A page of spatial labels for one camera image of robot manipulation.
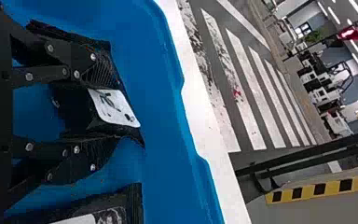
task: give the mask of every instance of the white equipment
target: white equipment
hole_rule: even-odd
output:
[[[321,118],[324,120],[325,124],[328,125],[330,131],[335,135],[346,137],[353,134],[347,121],[338,111],[325,112],[321,115]]]

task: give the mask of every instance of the machine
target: machine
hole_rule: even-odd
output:
[[[305,51],[298,55],[304,68],[297,73],[312,103],[317,107],[327,130],[334,137],[353,134],[345,118],[339,110],[342,106],[341,96],[353,82],[351,69],[345,62],[326,68],[315,54]],[[342,78],[338,74],[346,73]]]
[[[40,21],[24,28],[0,5],[0,221],[40,185],[74,184],[102,169],[121,138],[144,144],[110,50],[108,41]],[[52,89],[52,102],[65,122],[65,132],[52,142],[13,134],[13,91],[40,83]],[[111,200],[112,205],[142,216],[140,190],[122,194],[129,203]]]

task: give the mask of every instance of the floor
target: floor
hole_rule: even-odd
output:
[[[234,170],[325,142],[315,139],[319,132],[304,116],[311,103],[298,99],[293,81],[284,76],[250,1],[177,0]],[[323,165],[278,180],[327,172]],[[239,184],[247,203],[260,195],[248,177]]]

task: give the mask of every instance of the crosswalk marking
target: crosswalk marking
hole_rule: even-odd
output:
[[[220,33],[219,27],[217,26],[217,22],[214,17],[209,15],[206,11],[203,9],[201,11],[206,21],[214,47],[217,51],[217,54],[219,55],[220,63],[224,68],[228,83],[236,99],[238,109],[240,110],[241,117],[245,125],[246,132],[248,133],[248,136],[251,140],[252,146],[254,150],[267,149],[255,120],[255,116],[252,112],[248,100],[246,99],[245,92],[238,78],[238,74],[234,68],[234,65],[232,64],[231,57],[228,54],[226,44],[223,40],[222,34]]]
[[[300,135],[300,138],[301,138],[303,144],[305,146],[309,146],[310,142],[308,141],[307,136],[305,135],[303,129],[301,128],[301,125],[297,119],[295,110],[292,108],[292,105],[290,105],[290,103],[289,103],[289,99],[287,98],[286,92],[284,92],[281,82],[279,81],[277,74],[275,73],[275,69],[269,62],[267,62],[267,60],[264,60],[264,62],[266,63],[269,72],[271,73],[271,76],[272,76],[272,79],[274,80],[275,86],[277,87],[278,92],[280,93],[280,95],[283,99],[283,103],[286,106],[287,111],[289,112],[290,118],[292,119],[293,123],[295,124],[297,132]]]
[[[266,69],[264,68],[263,63],[261,62],[260,56],[252,48],[249,48],[249,49],[250,49],[251,54],[254,58],[255,65],[260,73],[260,76],[266,77],[267,72],[266,72]],[[249,64],[249,69],[247,69],[247,71],[249,71],[249,73],[250,73],[249,78],[253,79],[253,81],[251,81],[251,84],[250,84],[250,86],[252,88],[253,83],[256,83],[257,79],[255,77],[255,73],[254,73],[252,67],[250,66],[250,64]],[[263,94],[262,90],[260,89],[260,86],[258,86],[258,84],[254,85],[254,88],[257,90],[257,91],[254,91],[255,99],[256,99],[257,104],[259,105],[261,115],[263,117],[263,120],[266,123],[267,130],[268,130],[269,136],[271,137],[273,145],[276,148],[286,147],[286,144],[283,142],[282,135],[278,129],[277,123],[275,122],[275,119],[272,116],[271,110],[269,109],[269,105],[267,103],[266,97],[264,96],[264,94]]]
[[[283,128],[286,131],[287,136],[289,137],[290,143],[292,144],[293,147],[299,147],[300,144],[298,142],[296,134],[293,131],[292,126],[290,125],[289,119],[287,118],[286,113],[284,112],[282,103],[278,98],[277,92],[272,86],[271,80],[269,79],[269,75],[267,74],[267,71],[265,70],[264,66],[262,66],[262,71],[263,73],[261,77],[263,78],[264,84],[267,87],[267,91],[269,93],[269,96],[271,97],[272,103],[275,105],[275,108],[277,109],[278,116],[281,119]]]
[[[280,71],[278,71],[278,74],[279,74],[279,77],[281,78],[283,86],[286,88],[286,91],[289,94],[290,100],[292,101],[293,105],[295,106],[295,110],[296,110],[298,116],[300,117],[300,120],[301,120],[303,126],[305,127],[305,130],[306,130],[308,136],[310,137],[310,141],[312,142],[313,145],[317,145],[316,141],[315,141],[315,137],[313,136],[312,132],[310,131],[310,127],[308,126],[308,123],[304,119],[304,116],[300,110],[300,107],[297,104],[295,96],[293,95],[292,91],[290,90],[289,86],[287,85],[286,80],[284,79],[282,73]]]
[[[208,60],[205,48],[203,47],[202,38],[200,35],[196,35],[199,33],[199,29],[197,27],[193,11],[191,10],[191,6],[188,1],[178,1],[178,5],[181,8],[182,18],[185,18],[187,34],[190,37],[194,55],[196,56],[197,64],[200,68],[209,99],[213,106],[213,112],[216,116],[220,133],[222,134],[223,140],[225,142],[227,152],[240,152],[241,148],[234,133],[234,129],[232,128],[231,120],[228,116],[222,93],[216,87],[216,83],[214,83],[212,78],[213,71],[211,68],[211,63]]]
[[[262,36],[255,28],[254,26],[246,20],[245,17],[242,16],[242,14],[231,5],[228,0],[217,0],[217,2],[222,5],[223,8],[225,8],[228,13],[230,13],[237,21],[239,21],[256,39],[258,39],[267,49],[269,49],[269,44],[267,43],[264,36]]]

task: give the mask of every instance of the window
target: window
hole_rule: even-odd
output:
[[[296,29],[295,29],[295,32],[298,36],[298,38],[302,38],[304,37],[305,35],[309,34],[310,32],[312,32],[312,29],[310,28],[310,25],[305,22],[304,24],[298,26]]]

